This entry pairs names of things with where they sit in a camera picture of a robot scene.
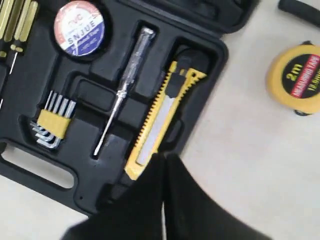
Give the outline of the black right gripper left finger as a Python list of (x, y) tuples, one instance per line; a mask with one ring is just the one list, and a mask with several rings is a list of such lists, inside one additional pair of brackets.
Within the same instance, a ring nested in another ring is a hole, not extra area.
[(163, 239), (165, 161), (155, 155), (131, 188), (115, 203), (70, 227), (64, 240)]

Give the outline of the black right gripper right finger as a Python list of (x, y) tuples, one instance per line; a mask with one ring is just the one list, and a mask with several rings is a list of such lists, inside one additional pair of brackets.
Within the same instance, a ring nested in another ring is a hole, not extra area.
[(166, 157), (164, 212), (168, 240), (270, 239), (218, 205), (176, 154)]

